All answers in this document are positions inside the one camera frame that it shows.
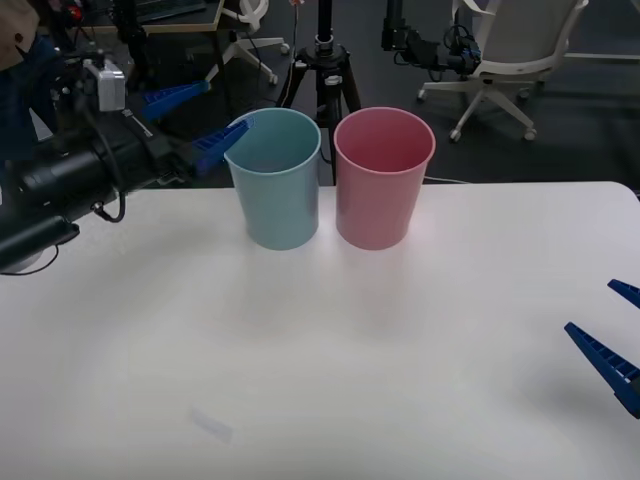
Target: brown jacket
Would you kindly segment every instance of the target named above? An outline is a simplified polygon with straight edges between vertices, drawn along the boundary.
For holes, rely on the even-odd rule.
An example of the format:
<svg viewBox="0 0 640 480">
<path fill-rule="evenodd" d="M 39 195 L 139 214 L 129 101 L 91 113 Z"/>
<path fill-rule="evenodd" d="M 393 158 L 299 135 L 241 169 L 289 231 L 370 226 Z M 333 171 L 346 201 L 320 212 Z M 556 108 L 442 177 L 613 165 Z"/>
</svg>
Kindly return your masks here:
<svg viewBox="0 0 640 480">
<path fill-rule="evenodd" d="M 27 0 L 0 0 L 0 71 L 22 61 L 38 29 L 38 14 Z"/>
</svg>

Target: black cable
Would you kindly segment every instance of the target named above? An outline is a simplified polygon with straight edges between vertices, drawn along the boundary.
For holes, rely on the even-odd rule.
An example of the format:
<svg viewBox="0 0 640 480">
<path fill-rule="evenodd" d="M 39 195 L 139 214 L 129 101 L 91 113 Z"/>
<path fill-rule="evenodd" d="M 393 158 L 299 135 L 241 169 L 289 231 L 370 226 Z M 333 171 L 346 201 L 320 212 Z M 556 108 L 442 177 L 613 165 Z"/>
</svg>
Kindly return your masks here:
<svg viewBox="0 0 640 480">
<path fill-rule="evenodd" d="M 55 255 L 53 256 L 53 258 L 51 260 L 49 260 L 49 263 L 47 263 L 44 267 L 40 267 L 40 268 L 37 268 L 35 270 L 31 270 L 30 272 L 0 273 L 0 276 L 4 276 L 4 277 L 27 277 L 29 275 L 33 275 L 34 273 L 40 273 L 43 270 L 46 270 L 47 268 L 49 268 L 51 265 L 53 265 L 53 262 L 55 262 L 58 259 L 58 255 L 60 255 L 60 248 L 58 247 L 58 245 L 55 245 L 55 249 L 56 249 Z"/>
<path fill-rule="evenodd" d="M 467 38 L 469 40 L 473 40 L 473 36 L 471 35 L 471 33 L 469 32 L 469 29 L 467 27 L 465 27 L 464 25 L 460 24 L 460 23 L 454 23 L 453 25 L 451 25 L 445 32 L 444 35 L 442 36 L 442 44 L 448 48 L 451 49 L 452 45 L 451 43 L 447 44 L 447 40 L 448 40 L 448 36 L 451 33 L 452 30 L 456 30 L 456 37 L 460 36 L 460 32 L 458 31 L 458 29 L 461 28 L 464 30 L 465 35 L 464 38 Z"/>
<path fill-rule="evenodd" d="M 326 163 L 327 165 L 331 165 L 331 160 L 327 160 L 327 158 L 324 156 L 324 152 L 322 151 L 322 146 L 320 147 L 320 156 L 322 157 L 322 161 L 324 163 Z"/>
<path fill-rule="evenodd" d="M 120 169 L 118 168 L 118 162 L 116 161 L 116 158 L 113 155 L 113 151 L 109 146 L 109 142 L 107 142 L 107 139 L 100 131 L 100 127 L 98 127 L 98 125 L 96 124 L 96 121 L 91 115 L 91 112 L 85 109 L 84 113 L 85 113 L 85 118 L 87 119 L 87 122 L 89 123 L 89 125 L 91 125 L 91 127 L 95 131 L 96 135 L 98 136 L 98 139 L 100 140 L 100 143 L 102 143 L 102 146 L 104 147 L 107 153 L 107 160 L 104 162 L 104 164 L 107 167 L 107 171 L 111 175 L 113 182 L 115 183 L 116 190 L 118 191 L 118 200 L 120 204 L 117 217 L 112 217 L 107 212 L 105 212 L 104 204 L 102 202 L 98 202 L 94 204 L 91 207 L 91 210 L 93 211 L 93 213 L 98 215 L 100 218 L 102 218 L 106 222 L 120 223 L 124 219 L 124 216 L 127 211 L 126 195 L 123 192 L 124 180 L 122 179 L 122 175 L 120 174 Z"/>
</svg>

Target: office chair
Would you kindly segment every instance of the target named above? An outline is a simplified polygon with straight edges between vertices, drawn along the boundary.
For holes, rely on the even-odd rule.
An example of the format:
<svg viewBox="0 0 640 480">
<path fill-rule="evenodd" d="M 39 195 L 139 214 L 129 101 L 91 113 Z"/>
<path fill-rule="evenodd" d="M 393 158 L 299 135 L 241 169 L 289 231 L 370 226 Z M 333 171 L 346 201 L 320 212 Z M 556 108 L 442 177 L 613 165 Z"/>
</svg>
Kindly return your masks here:
<svg viewBox="0 0 640 480">
<path fill-rule="evenodd" d="M 264 17 L 269 10 L 269 0 L 239 0 L 240 12 L 234 12 L 227 8 L 222 9 L 222 13 L 238 20 L 242 23 L 247 23 L 250 26 L 250 34 L 254 34 L 260 29 L 260 20 Z M 270 47 L 273 45 L 280 46 L 280 52 L 283 55 L 288 55 L 290 47 L 284 41 L 284 38 L 257 38 L 253 40 L 256 48 Z M 224 52 L 224 63 L 228 63 L 233 58 L 242 58 L 256 68 L 260 67 L 260 70 L 269 77 L 269 83 L 271 85 L 278 84 L 278 76 L 264 63 L 260 62 L 258 58 L 252 54 L 249 50 L 253 48 L 249 39 L 241 39 L 233 42 L 229 45 L 229 48 Z M 206 79 L 208 82 L 213 80 L 218 74 L 218 66 L 214 66 Z"/>
<path fill-rule="evenodd" d="M 429 90 L 477 94 L 449 139 L 457 143 L 462 127 L 484 99 L 489 99 L 526 127 L 524 138 L 533 141 L 533 121 L 499 90 L 501 83 L 544 81 L 556 69 L 568 48 L 568 37 L 589 0 L 489 0 L 485 10 L 475 0 L 454 0 L 453 14 L 466 7 L 480 16 L 474 36 L 481 52 L 478 67 L 466 80 L 427 82 L 418 92 L 424 100 Z"/>
</svg>

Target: black equipment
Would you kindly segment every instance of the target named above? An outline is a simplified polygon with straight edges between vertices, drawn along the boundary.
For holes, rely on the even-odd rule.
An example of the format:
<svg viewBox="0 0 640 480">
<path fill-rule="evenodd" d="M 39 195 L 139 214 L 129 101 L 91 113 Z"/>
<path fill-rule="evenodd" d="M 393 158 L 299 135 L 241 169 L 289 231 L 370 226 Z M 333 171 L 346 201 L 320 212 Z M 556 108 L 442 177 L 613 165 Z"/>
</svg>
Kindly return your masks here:
<svg viewBox="0 0 640 480">
<path fill-rule="evenodd" d="M 140 23 L 153 22 L 185 13 L 207 9 L 203 0 L 137 0 L 137 16 Z"/>
<path fill-rule="evenodd" d="M 153 84 L 153 71 L 147 57 L 147 33 L 138 22 L 134 0 L 113 0 L 109 16 L 118 29 L 118 39 L 127 45 L 135 68 L 129 74 L 127 87 L 138 91 Z"/>
<path fill-rule="evenodd" d="M 423 40 L 420 33 L 407 25 L 402 18 L 403 0 L 387 0 L 387 16 L 382 31 L 382 48 L 395 51 L 398 65 L 411 65 L 429 71 L 433 81 L 433 72 L 453 70 L 466 76 L 473 73 L 481 60 L 481 52 L 469 30 L 455 23 L 444 34 L 443 46 L 438 42 Z M 399 63 L 398 55 L 405 63 Z"/>
<path fill-rule="evenodd" d="M 31 161 L 5 163 L 0 272 L 75 238 L 80 229 L 73 222 L 87 214 L 120 222 L 127 193 L 155 180 L 183 181 L 195 174 L 199 152 L 139 115 L 141 98 L 129 97 L 119 111 L 100 110 L 101 72 L 111 78 L 114 68 L 102 53 L 65 58 L 70 73 L 60 77 L 55 90 L 66 130 L 38 145 Z M 111 216 L 104 206 L 115 199 L 119 213 Z"/>
<path fill-rule="evenodd" d="M 334 45 L 331 27 L 332 0 L 318 1 L 318 34 L 315 45 L 303 48 L 289 69 L 277 106 L 291 108 L 298 88 L 309 70 L 316 72 L 317 115 L 320 128 L 328 128 L 331 145 L 333 183 L 336 183 L 336 148 L 333 134 L 342 119 L 342 96 L 350 112 L 362 108 L 351 69 L 351 54 L 342 45 Z"/>
</svg>

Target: floor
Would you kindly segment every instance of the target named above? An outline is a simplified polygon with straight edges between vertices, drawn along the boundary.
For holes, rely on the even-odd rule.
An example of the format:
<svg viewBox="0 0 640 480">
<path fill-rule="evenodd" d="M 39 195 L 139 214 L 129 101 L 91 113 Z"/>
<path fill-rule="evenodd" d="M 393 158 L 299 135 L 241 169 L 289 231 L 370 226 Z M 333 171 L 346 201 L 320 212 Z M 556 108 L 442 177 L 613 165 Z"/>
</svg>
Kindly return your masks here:
<svg viewBox="0 0 640 480">
<path fill-rule="evenodd" d="M 460 143 L 450 144 L 448 132 L 461 115 L 464 102 L 450 93 L 433 93 L 425 103 L 416 102 L 426 72 L 395 66 L 393 54 L 381 49 L 385 5 L 385 0 L 335 1 L 334 34 L 353 55 L 363 106 L 403 108 L 433 128 L 438 148 L 429 175 L 473 183 L 612 180 L 640 189 L 640 67 L 566 64 L 551 77 L 545 91 L 524 107 L 536 122 L 535 142 L 524 142 L 522 126 L 487 104 L 469 121 Z M 448 24 L 450 0 L 413 0 L 405 5 L 408 23 L 419 29 L 423 38 L 439 40 Z M 316 22 L 316 1 L 308 0 L 300 8 L 298 47 L 313 41 Z M 255 36 L 284 36 L 292 44 L 289 2 L 273 0 Z M 171 67 L 163 69 L 170 72 L 163 80 L 166 84 L 202 75 L 211 58 L 187 62 L 182 54 L 185 44 L 202 41 L 197 36 L 153 39 L 152 51 L 162 51 L 162 62 Z M 629 0 L 591 0 L 570 50 L 640 54 L 640 13 Z M 273 105 L 284 83 L 286 57 L 277 48 L 262 50 L 261 57 L 279 75 L 280 84 L 271 87 L 264 76 L 257 84 L 255 69 L 240 60 L 232 61 L 227 72 L 237 114 Z M 314 90 L 310 77 L 294 108 L 313 115 Z M 164 126 L 183 138 L 196 138 L 226 122 L 216 83 L 212 92 L 180 107 Z M 328 152 L 326 135 L 324 149 Z M 320 178 L 322 184 L 330 184 L 328 166 L 322 166 Z M 226 167 L 221 167 L 207 180 L 188 186 L 224 187 L 231 186 L 231 180 Z"/>
</svg>

